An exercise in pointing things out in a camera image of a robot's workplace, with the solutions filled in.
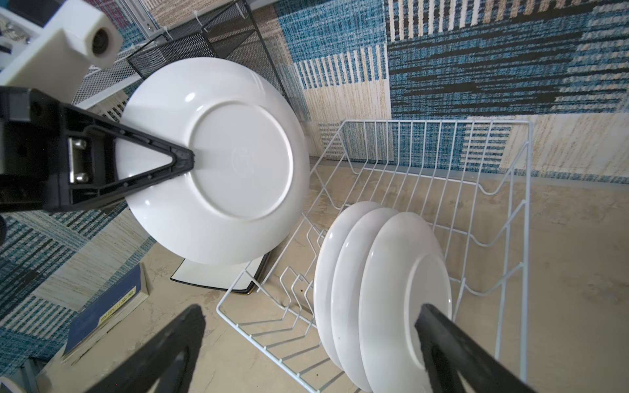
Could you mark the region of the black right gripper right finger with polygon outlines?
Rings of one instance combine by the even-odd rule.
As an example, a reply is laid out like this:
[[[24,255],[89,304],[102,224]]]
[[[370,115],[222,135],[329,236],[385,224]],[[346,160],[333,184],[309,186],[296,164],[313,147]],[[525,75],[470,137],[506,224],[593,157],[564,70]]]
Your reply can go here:
[[[415,323],[434,392],[532,392],[529,385],[457,327],[432,304],[422,305]]]

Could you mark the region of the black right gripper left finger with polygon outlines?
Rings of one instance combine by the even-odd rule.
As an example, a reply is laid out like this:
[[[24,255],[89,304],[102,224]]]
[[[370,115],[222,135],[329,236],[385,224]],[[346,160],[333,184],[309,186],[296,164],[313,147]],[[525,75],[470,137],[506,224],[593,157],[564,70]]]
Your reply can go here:
[[[189,306],[88,391],[187,392],[205,328],[201,306]]]

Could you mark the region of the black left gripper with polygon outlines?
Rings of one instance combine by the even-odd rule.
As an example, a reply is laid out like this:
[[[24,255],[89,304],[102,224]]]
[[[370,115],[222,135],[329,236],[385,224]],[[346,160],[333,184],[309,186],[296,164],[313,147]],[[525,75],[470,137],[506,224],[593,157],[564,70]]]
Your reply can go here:
[[[120,178],[116,142],[170,162]],[[1,89],[1,211],[101,209],[194,167],[186,147],[110,121],[32,88]]]

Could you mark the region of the black square plate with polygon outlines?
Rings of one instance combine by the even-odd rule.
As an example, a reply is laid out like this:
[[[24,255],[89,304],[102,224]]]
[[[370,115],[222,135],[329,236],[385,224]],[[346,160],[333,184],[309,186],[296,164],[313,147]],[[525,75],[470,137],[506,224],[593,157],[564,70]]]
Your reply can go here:
[[[242,275],[244,278],[249,280],[249,285],[244,291],[245,295],[251,294],[257,288],[257,284],[265,278],[265,275],[270,269],[269,264],[272,263],[271,256],[272,252],[267,252],[265,255],[262,255],[248,263],[246,268],[247,273]]]

